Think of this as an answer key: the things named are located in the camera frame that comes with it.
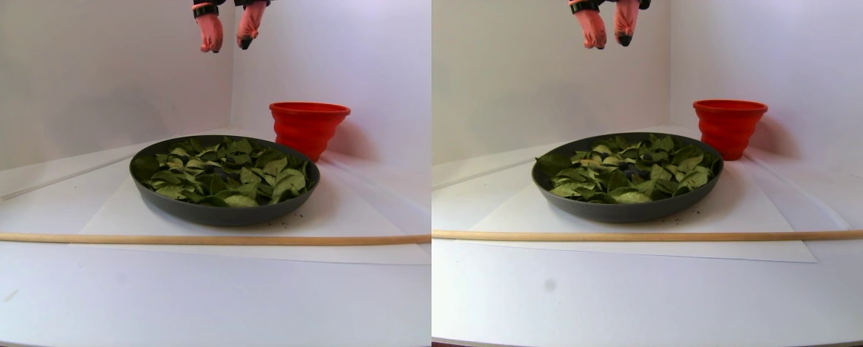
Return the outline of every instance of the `white backdrop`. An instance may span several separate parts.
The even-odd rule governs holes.
[[[0,0],[0,171],[226,126],[233,46],[200,53],[189,8]]]
[[[431,2],[273,2],[259,37],[234,55],[233,124],[270,139],[270,103],[339,103],[352,114],[330,151],[415,172],[417,184],[428,184]]]
[[[676,124],[705,98],[767,103],[752,145],[863,178],[863,1],[673,0]]]
[[[669,123],[666,1],[602,51],[560,0],[435,0],[433,18],[434,164]]]

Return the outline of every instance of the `leafy greens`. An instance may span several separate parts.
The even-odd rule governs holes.
[[[138,156],[131,165],[140,183],[157,194],[219,207],[273,205],[300,196],[315,185],[308,167],[296,156],[229,137],[213,146],[177,142],[167,153]]]
[[[547,153],[537,168],[551,177],[551,194],[596,204],[640,204],[695,191],[716,174],[718,156],[672,136],[628,143],[620,136],[591,143],[573,156]]]

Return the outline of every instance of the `white paper sheet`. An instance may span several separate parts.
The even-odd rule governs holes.
[[[487,215],[471,231],[504,232],[748,232],[793,231],[768,196],[743,171],[728,162],[718,186],[702,202],[676,215],[637,224],[606,224],[567,214],[548,204],[528,185]],[[802,241],[758,242],[505,242],[461,241],[505,247],[622,254],[671,255],[816,263]]]
[[[165,236],[396,236],[403,235],[336,176],[338,168],[319,165],[322,180],[309,201],[296,212],[273,222],[240,228],[210,227],[171,217],[145,204],[135,183],[128,179],[82,229],[93,235]],[[194,246],[75,244],[77,247],[135,251],[186,252],[282,260],[349,263],[429,265],[431,257],[415,244],[382,246]]]

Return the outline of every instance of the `red silicone container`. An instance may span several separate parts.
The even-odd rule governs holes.
[[[350,115],[351,109],[331,103],[272,103],[276,142],[293,148],[312,161],[319,161],[335,128]]]
[[[724,160],[742,158],[756,123],[768,111],[764,103],[743,100],[699,100],[694,106],[702,142],[718,150]]]

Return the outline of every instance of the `wooden stick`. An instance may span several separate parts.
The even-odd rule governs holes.
[[[369,237],[288,237],[288,236],[151,236],[16,234],[0,232],[0,241],[49,242],[49,244],[191,244],[231,246],[375,246],[428,244],[431,234]]]
[[[792,232],[482,232],[432,231],[436,239],[475,241],[817,241],[863,239],[861,231]]]

